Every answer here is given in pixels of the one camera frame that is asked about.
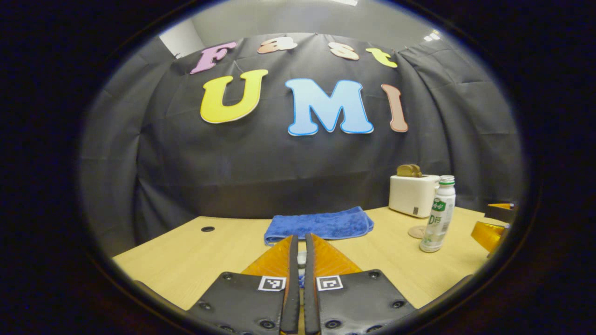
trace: letter m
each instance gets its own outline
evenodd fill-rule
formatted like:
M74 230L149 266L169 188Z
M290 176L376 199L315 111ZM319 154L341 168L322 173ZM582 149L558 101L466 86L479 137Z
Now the letter m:
M349 134L373 132L367 119L360 90L362 85L351 80L337 82L329 97L312 79L290 79L285 82L294 94L294 123L288 127L293 136L313 135L319 127L311 119L311 109L326 131L332 132L343 110L340 128Z

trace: white bottle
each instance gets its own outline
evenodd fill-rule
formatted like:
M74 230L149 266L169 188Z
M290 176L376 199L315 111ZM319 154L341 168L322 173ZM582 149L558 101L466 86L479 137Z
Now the white bottle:
M424 237L420 241L420 250L424 252L435 252L443 246L455 207L454 185L455 177L440 177L439 189L434 197L429 223L426 226Z

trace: table surface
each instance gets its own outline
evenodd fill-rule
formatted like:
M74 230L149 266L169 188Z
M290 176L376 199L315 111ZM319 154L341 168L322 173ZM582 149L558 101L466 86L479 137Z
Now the table surface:
M418 247L420 240L409 236L408 230L426 225L427 218L388 207L365 212L375 223L372 231L330 243L362 270L383 271L416 308L476 272L487 260L488 252L470 236L477 221L490 223L483 213L456 207L443 247L425 253ZM270 219L199 216L113 260L132 279L187 310L221 272L241 272L270 248L263 242L270 223ZM206 226L215 230L201 231ZM299 251L304 250L306 244L300 241Z

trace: blue towel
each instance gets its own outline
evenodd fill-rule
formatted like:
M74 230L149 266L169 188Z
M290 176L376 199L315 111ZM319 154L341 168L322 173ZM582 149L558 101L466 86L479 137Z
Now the blue towel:
M360 206L337 213L275 215L267 232L265 244L281 241L290 235L304 240L311 232L326 240L341 240L363 236L373 230L374 222Z

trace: ceiling light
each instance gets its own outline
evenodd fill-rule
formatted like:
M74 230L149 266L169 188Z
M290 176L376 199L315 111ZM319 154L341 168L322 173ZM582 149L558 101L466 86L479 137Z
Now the ceiling light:
M358 0L330 0L334 2L339 2L340 4L355 6L358 3Z

